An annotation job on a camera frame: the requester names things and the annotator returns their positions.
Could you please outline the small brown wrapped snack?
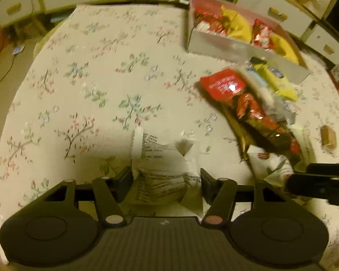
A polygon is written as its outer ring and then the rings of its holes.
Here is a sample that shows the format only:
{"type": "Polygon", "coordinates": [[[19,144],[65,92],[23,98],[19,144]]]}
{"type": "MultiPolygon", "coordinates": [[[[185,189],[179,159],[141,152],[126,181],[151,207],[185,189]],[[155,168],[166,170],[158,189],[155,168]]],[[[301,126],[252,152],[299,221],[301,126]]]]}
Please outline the small brown wrapped snack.
{"type": "Polygon", "coordinates": [[[320,129],[322,146],[328,150],[334,150],[337,146],[336,132],[328,125],[320,129]]]}

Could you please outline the yellow snack bag left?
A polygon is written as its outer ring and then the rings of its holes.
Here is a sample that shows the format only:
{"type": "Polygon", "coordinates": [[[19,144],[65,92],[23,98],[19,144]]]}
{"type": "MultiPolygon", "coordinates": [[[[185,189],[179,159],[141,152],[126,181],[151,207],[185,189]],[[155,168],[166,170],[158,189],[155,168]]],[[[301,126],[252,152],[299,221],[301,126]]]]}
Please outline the yellow snack bag left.
{"type": "Polygon", "coordinates": [[[220,10],[226,35],[237,40],[251,43],[252,26],[249,22],[235,10],[227,9],[224,6],[222,6],[220,10]]]}

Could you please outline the white drawer left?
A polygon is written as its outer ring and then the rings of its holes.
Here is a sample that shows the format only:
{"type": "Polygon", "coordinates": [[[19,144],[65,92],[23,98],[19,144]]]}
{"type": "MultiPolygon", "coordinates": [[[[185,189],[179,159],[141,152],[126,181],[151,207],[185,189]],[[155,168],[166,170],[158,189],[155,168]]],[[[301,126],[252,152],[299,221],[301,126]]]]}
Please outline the white drawer left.
{"type": "Polygon", "coordinates": [[[0,0],[0,26],[11,25],[38,10],[38,0],[0,0]]]}

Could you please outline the yellow snack packet on table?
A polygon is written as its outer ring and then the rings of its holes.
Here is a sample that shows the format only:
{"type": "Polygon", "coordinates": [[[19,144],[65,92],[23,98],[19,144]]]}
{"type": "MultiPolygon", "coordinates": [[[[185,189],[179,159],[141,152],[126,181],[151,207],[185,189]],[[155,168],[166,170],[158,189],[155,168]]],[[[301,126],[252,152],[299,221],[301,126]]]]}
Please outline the yellow snack packet on table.
{"type": "Polygon", "coordinates": [[[288,81],[287,77],[277,69],[267,64],[254,64],[253,68],[279,96],[286,100],[298,100],[293,85],[288,81]]]}

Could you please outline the white printed snack packet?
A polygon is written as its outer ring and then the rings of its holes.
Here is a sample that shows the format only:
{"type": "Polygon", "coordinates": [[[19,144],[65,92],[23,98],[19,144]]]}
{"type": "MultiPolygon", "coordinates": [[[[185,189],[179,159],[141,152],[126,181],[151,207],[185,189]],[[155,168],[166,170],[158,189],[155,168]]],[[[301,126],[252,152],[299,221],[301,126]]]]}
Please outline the white printed snack packet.
{"type": "Polygon", "coordinates": [[[137,127],[132,143],[133,185],[126,201],[146,206],[178,202],[202,217],[199,159],[197,141],[183,139],[173,144],[137,127]]]}

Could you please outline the white drawer right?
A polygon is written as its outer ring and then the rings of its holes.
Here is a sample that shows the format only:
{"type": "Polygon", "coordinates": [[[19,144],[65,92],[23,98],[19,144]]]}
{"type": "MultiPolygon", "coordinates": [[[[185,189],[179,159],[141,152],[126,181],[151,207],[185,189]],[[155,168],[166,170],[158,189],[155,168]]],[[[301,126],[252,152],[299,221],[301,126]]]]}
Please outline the white drawer right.
{"type": "Polygon", "coordinates": [[[308,14],[286,0],[238,0],[237,5],[274,20],[298,38],[312,22],[308,14]]]}

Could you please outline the white pink cardboard box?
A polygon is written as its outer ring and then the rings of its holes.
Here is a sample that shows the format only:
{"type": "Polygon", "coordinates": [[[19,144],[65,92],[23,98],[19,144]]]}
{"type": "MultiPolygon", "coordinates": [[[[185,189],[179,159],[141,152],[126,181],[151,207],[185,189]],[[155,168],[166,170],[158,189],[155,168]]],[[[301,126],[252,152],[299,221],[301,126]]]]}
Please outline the white pink cardboard box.
{"type": "Polygon", "coordinates": [[[293,84],[300,84],[310,74],[310,70],[300,54],[298,46],[292,40],[287,31],[265,16],[227,1],[189,0],[187,51],[194,54],[211,56],[236,63],[244,63],[253,57],[257,57],[265,60],[269,65],[282,72],[293,84]],[[289,43],[299,62],[295,64],[281,55],[275,54],[273,51],[264,50],[263,48],[254,46],[251,43],[227,37],[226,35],[209,31],[204,32],[195,27],[196,10],[220,15],[220,8],[222,6],[230,10],[235,10],[238,14],[242,15],[250,25],[253,25],[257,18],[268,24],[276,34],[282,36],[289,43]]]}

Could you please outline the red white packets in box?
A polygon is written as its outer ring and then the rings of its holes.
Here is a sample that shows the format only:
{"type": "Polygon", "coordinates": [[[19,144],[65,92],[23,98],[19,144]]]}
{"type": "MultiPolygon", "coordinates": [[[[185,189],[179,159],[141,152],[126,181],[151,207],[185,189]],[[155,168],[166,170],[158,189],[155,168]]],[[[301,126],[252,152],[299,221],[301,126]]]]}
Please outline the red white packets in box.
{"type": "Polygon", "coordinates": [[[202,32],[227,35],[225,25],[229,22],[229,20],[225,16],[219,16],[201,9],[195,9],[194,19],[195,27],[202,32]]]}

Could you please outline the white blue snack packet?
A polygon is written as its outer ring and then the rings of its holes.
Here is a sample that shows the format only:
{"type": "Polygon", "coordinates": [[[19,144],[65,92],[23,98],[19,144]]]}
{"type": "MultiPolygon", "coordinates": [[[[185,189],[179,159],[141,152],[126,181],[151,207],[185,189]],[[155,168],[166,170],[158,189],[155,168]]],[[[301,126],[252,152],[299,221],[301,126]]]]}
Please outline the white blue snack packet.
{"type": "Polygon", "coordinates": [[[245,81],[260,99],[261,106],[268,115],[273,116],[276,121],[286,121],[288,125],[295,123],[296,116],[290,106],[270,88],[269,84],[252,67],[241,67],[240,71],[245,81]]]}

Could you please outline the red snack packet in box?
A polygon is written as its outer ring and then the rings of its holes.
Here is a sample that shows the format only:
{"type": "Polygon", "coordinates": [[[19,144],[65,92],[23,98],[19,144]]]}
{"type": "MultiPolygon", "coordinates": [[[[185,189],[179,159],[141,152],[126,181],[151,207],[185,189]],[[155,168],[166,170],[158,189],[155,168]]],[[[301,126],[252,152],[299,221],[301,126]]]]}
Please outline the red snack packet in box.
{"type": "Polygon", "coordinates": [[[271,39],[273,33],[269,25],[259,19],[255,19],[252,29],[252,44],[265,50],[272,50],[274,48],[271,39]]]}

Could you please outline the red clear snack bag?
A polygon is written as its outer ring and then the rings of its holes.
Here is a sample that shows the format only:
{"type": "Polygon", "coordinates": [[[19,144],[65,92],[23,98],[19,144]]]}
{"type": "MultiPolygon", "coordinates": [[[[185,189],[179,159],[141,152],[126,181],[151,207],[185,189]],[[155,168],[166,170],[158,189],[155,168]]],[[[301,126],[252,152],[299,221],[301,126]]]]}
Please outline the red clear snack bag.
{"type": "Polygon", "coordinates": [[[301,161],[301,148],[286,121],[276,121],[261,106],[260,99],[245,81],[240,68],[223,69],[200,78],[202,95],[222,107],[239,144],[241,157],[249,146],[285,155],[292,165],[301,161]]]}

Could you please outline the floral tablecloth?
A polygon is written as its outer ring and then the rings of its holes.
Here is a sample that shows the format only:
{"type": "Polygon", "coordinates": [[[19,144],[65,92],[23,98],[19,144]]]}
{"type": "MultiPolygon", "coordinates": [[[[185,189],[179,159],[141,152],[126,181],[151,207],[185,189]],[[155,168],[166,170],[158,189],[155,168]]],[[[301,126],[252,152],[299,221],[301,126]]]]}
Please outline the floral tablecloth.
{"type": "Polygon", "coordinates": [[[252,67],[189,53],[188,10],[80,5],[34,59],[0,140],[0,254],[12,270],[339,270],[339,206],[285,188],[311,163],[339,163],[339,94],[324,66],[293,84],[292,165],[251,145],[241,157],[221,106],[198,84],[252,67]],[[320,129],[336,132],[334,150],[320,129]],[[98,221],[92,181],[132,168],[137,127],[200,145],[200,169],[237,182],[231,221],[201,222],[178,202],[119,204],[127,226],[98,221]]]}

